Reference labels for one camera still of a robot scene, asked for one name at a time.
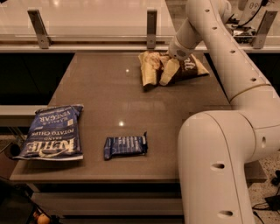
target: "speckled floor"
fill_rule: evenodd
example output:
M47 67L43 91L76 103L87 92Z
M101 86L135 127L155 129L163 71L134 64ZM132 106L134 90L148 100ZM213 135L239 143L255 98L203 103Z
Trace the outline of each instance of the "speckled floor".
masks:
M239 14L237 17L241 15L241 12L237 10L237 3L236 0L229 0L229 2L232 4L233 12ZM174 23L174 27L177 30L184 19L186 18L185 13L185 7L186 7L186 1L185 0L166 0L168 9L171 14L171 18ZM280 8L280 1L274 1L269 6L270 9L279 9ZM254 21L254 24L257 25L258 21L263 17L264 10L260 10L260 14L258 17L256 17L256 21ZM274 24L272 26L273 35L279 36L278 33L280 32L280 17L277 15ZM262 168L264 169L265 174L267 175L268 179L265 183L254 183L249 188L249 194L252 202L252 206L258 203L265 202L264 198L274 196L277 193L278 187L273 186L270 181L276 176L275 171L280 170L280 152L276 152L273 155L266 157L262 160L260 160L260 163L262 165ZM272 211L257 211L259 216L262 218L262 221L264 224L277 224L280 223L280 214L278 212L272 212ZM255 218L256 224L262 224L262 222Z

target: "floor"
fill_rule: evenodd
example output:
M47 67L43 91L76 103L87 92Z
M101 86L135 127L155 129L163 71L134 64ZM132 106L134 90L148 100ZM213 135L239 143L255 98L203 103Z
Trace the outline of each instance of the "floor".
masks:
M182 22L184 21L185 14L185 4L184 0L166 0L168 4L168 8L171 13L171 17L175 26L175 29L178 29ZM229 1L236 6L237 1ZM279 5L279 1L275 1L274 7ZM280 29L274 27L275 32L279 32ZM0 136L0 150L10 141L12 140L12 136ZM262 168L264 169L267 175L267 181L265 183L254 183L249 188L250 198L252 202L252 206L258 203L265 202L264 198L273 196L277 193L277 187L273 186L270 181L276 176L275 171L280 170L280 152L276 152L270 157L264 158L260 160L262 164ZM11 188L9 186L9 182L6 179L11 175L11 171L16 164L15 161L7 159L4 154L0 155L0 163L1 165L5 165L4 168L0 171L0 176L3 177L1 179L1 194L0 194L0 217L1 223L21 223L24 224L28 221L29 216L32 212L32 205L23 197L23 195L18 194L18 191L14 191L14 186ZM7 211L13 211L17 213L17 218L13 215L10 217L7 215ZM259 216L262 218L263 223L265 224L277 224L280 223L280 214L278 212L272 211L257 211ZM255 218L256 224L262 224L262 222Z

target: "metal bracket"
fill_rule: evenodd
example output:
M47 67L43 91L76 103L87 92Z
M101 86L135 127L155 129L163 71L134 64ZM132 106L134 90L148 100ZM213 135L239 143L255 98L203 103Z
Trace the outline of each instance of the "metal bracket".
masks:
M47 37L46 28L44 26L39 10L28 10L29 18L32 22L34 31L36 32L38 45L41 49L48 49L51 44L50 38Z
M157 34L157 10L147 11L147 48L155 49Z
M261 49L264 46L266 36L269 33L270 27L277 15L276 10L266 10L259 25L256 36L252 40L252 46L255 49Z

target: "blue wrapper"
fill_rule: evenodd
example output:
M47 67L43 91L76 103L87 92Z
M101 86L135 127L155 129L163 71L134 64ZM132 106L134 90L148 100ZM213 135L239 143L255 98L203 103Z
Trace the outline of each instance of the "blue wrapper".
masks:
M143 136L107 137L104 145L104 159L144 155L147 150L147 132Z
M44 108L36 111L17 159L83 159L78 117L82 105Z

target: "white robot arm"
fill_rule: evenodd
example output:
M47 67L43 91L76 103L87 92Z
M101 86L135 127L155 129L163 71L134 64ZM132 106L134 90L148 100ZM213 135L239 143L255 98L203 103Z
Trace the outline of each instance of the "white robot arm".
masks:
M204 40L231 111L191 116L178 137L178 168L187 224L255 223L244 164L280 149L275 89L225 28L226 0L188 0L187 19L169 54L184 60Z

